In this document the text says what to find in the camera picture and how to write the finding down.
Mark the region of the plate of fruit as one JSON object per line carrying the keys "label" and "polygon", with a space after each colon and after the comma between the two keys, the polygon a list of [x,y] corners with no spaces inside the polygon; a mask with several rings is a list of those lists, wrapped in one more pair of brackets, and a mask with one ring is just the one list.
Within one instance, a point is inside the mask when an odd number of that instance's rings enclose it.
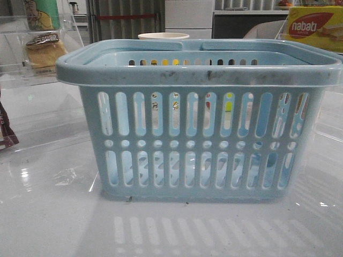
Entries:
{"label": "plate of fruit", "polygon": [[290,7],[293,4],[289,0],[279,0],[277,6]]}

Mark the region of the left clear acrylic shelf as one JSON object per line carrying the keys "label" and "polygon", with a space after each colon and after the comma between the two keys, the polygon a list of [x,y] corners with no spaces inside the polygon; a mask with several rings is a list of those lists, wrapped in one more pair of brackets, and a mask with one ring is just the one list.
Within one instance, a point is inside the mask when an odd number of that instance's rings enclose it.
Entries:
{"label": "left clear acrylic shelf", "polygon": [[59,21],[57,30],[34,31],[25,16],[1,16],[1,89],[56,81],[57,59],[84,46],[73,16]]}

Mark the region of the white refrigerator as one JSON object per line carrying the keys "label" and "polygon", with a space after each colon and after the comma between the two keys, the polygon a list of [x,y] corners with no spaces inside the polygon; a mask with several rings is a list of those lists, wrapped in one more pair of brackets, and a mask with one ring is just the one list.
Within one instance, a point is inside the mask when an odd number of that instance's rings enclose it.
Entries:
{"label": "white refrigerator", "polygon": [[165,1],[165,31],[210,39],[213,12],[214,1]]}

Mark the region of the yellow nabati wafer box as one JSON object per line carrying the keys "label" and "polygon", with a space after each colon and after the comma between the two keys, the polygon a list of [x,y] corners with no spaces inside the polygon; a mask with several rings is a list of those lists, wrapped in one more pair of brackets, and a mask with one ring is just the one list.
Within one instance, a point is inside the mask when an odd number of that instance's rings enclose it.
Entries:
{"label": "yellow nabati wafer box", "polygon": [[292,7],[282,37],[288,41],[342,53],[342,7]]}

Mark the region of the red belt stanchion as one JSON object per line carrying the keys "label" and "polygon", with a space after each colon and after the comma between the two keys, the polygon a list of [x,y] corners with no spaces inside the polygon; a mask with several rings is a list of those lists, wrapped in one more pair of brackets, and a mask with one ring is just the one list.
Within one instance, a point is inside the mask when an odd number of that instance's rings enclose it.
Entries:
{"label": "red belt stanchion", "polygon": [[120,16],[97,16],[98,20],[128,20],[128,19],[147,19],[147,18],[157,18],[157,13],[149,14],[132,14],[132,15],[120,15]]}

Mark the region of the green yellow snack bag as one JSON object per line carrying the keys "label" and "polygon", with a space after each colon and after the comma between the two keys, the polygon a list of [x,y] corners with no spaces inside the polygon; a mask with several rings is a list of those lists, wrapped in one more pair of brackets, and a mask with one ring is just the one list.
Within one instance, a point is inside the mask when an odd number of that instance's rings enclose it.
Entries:
{"label": "green yellow snack bag", "polygon": [[60,29],[56,0],[25,0],[24,7],[28,26],[31,30],[53,31]]}

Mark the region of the beige sofa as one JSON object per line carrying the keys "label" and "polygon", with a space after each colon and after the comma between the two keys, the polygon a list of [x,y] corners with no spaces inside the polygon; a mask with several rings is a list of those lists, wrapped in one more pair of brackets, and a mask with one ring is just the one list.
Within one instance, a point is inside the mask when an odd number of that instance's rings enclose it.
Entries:
{"label": "beige sofa", "polygon": [[276,39],[280,33],[285,20],[264,22],[250,29],[244,39]]}

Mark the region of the light blue plastic basket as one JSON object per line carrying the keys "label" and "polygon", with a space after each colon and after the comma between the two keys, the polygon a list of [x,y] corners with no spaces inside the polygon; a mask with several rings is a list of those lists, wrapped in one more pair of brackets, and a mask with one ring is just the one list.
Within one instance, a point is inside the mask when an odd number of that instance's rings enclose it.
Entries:
{"label": "light blue plastic basket", "polygon": [[[116,197],[283,197],[342,56],[282,40],[105,40],[60,57]],[[225,112],[226,95],[233,108]]]}

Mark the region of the dark brown snack packet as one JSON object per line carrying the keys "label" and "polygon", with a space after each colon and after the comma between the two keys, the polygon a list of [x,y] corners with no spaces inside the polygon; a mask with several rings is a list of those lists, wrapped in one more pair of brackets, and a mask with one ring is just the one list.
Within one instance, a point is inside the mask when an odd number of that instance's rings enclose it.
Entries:
{"label": "dark brown snack packet", "polygon": [[8,115],[1,104],[1,150],[19,143],[14,131],[10,128]]}

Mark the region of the packaged bread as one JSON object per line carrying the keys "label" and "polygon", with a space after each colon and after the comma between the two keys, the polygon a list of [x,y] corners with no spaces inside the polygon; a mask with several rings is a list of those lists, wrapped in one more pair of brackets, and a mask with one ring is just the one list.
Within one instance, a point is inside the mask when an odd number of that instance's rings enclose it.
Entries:
{"label": "packaged bread", "polygon": [[26,43],[25,50],[29,63],[34,69],[54,67],[58,58],[67,50],[57,33],[45,33]]}

